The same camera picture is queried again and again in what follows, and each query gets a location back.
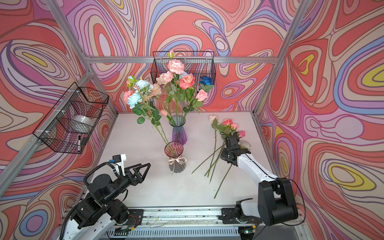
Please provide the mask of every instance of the white table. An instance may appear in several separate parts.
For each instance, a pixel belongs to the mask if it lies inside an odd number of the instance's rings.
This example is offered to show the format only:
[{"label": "white table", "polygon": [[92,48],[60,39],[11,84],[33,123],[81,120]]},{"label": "white table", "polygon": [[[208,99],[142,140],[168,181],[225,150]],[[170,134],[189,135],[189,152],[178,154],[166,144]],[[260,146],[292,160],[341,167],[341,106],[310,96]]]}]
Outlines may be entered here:
[{"label": "white table", "polygon": [[[214,150],[214,130],[208,121],[209,115],[213,114],[218,116],[219,122],[225,118],[233,119],[238,124],[239,130],[246,132],[243,140],[251,144],[250,151],[253,156],[266,169],[272,171],[252,116],[248,112],[189,113],[184,126],[188,141],[184,145],[183,152],[183,157],[187,158],[187,166],[183,172],[173,174],[168,166],[169,158],[164,153],[165,143],[155,127],[149,121],[138,124],[136,122],[138,116],[135,114],[119,114],[99,164],[118,154],[127,155],[125,167],[138,163],[151,164],[145,181],[128,188],[128,197],[124,201],[126,206],[218,206],[234,205],[237,200],[251,197],[257,199],[258,186],[236,166],[232,166],[214,199],[220,182],[230,166],[224,160],[219,159],[210,184],[210,177],[204,177],[204,174],[211,159],[191,174]],[[172,127],[167,118],[162,117],[161,123],[168,140],[171,141]],[[217,147],[222,143],[221,136],[217,134]],[[108,166],[97,170],[93,176],[103,173],[109,174],[112,180],[116,179]],[[118,199],[122,200],[124,195],[121,194]]]}]

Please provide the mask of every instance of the white table surface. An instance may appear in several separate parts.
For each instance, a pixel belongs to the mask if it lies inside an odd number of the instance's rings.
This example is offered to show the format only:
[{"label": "white table surface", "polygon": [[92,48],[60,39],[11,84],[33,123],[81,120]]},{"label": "white table surface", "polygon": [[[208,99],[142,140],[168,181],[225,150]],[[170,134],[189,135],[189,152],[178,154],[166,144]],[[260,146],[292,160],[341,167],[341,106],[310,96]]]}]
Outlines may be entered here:
[{"label": "white table surface", "polygon": [[[112,156],[126,154],[125,167],[138,163],[150,163],[151,168],[145,181],[137,186],[128,187],[128,197],[124,204],[128,207],[165,207],[165,206],[211,206],[234,205],[237,200],[257,199],[257,185],[239,168],[232,166],[221,189],[214,199],[215,193],[229,168],[229,164],[219,159],[214,176],[204,177],[209,168],[211,158],[205,161],[193,174],[192,171],[214,150],[214,130],[208,121],[210,115],[217,115],[219,122],[231,118],[237,123],[239,130],[244,130],[243,140],[251,144],[251,153],[255,159],[269,171],[270,164],[264,152],[261,140],[248,112],[238,113],[189,113],[184,125],[188,141],[184,145],[183,157],[187,158],[186,168],[181,173],[173,173],[168,166],[168,157],[164,153],[165,143],[149,122],[138,124],[135,114],[119,114],[112,129],[100,163],[112,159]],[[167,118],[161,123],[169,141],[172,139],[172,127]],[[217,134],[217,147],[223,143]],[[107,173],[112,180],[116,179],[112,170],[104,166],[97,170],[93,177]]]}]

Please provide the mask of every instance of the wire basket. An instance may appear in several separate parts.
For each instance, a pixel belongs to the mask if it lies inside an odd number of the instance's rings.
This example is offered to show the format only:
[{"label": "wire basket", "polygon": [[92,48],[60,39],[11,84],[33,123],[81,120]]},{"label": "wire basket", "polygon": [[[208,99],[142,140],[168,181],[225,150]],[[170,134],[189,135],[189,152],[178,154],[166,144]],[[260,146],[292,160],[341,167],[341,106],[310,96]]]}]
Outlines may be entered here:
[{"label": "wire basket", "polygon": [[[154,51],[153,52],[153,64],[151,68],[152,82],[155,83],[156,78],[162,73],[168,71],[167,64],[171,60],[168,57],[167,51]],[[213,51],[176,51],[175,57],[181,61],[185,68],[184,72],[192,73],[195,76],[196,90],[199,90],[201,77],[209,77],[212,79],[212,84],[215,84],[216,79],[216,66],[214,63]]]},{"label": "wire basket", "polygon": [[77,87],[48,127],[39,135],[36,128],[33,134],[55,152],[81,154],[108,100],[96,89]]}]

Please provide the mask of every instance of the purple glass vase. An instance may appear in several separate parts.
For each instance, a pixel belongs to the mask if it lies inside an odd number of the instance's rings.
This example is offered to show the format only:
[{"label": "purple glass vase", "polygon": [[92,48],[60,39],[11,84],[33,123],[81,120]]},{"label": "purple glass vase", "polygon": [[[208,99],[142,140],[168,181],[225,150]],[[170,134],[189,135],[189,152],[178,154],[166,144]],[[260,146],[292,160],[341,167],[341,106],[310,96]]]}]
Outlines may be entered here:
[{"label": "purple glass vase", "polygon": [[173,172],[182,172],[185,169],[185,159],[179,159],[184,151],[183,145],[179,142],[170,142],[166,145],[164,152],[169,157],[169,169]]},{"label": "purple glass vase", "polygon": [[175,121],[175,125],[169,121],[169,124],[173,127],[173,132],[172,132],[172,141],[179,142],[182,145],[187,143],[187,134],[184,130],[184,124],[185,124],[185,119],[183,119],[182,116],[172,116],[172,119]]}]

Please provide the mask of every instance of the vase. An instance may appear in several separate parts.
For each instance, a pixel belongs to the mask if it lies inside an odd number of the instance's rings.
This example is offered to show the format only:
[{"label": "vase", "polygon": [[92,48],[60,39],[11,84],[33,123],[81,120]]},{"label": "vase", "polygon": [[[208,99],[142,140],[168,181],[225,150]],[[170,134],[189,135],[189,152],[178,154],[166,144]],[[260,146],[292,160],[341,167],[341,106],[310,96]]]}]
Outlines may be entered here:
[{"label": "vase", "polygon": [[185,119],[183,119],[182,116],[172,116],[172,119],[175,121],[175,125],[169,121],[169,124],[173,127],[173,132],[172,132],[172,141],[179,142],[182,145],[187,143],[187,134],[184,130],[184,124],[185,124]]},{"label": "vase", "polygon": [[181,156],[183,151],[184,147],[179,142],[170,142],[166,145],[164,152],[169,157],[168,165],[171,171],[178,173],[185,169],[186,159]]}]

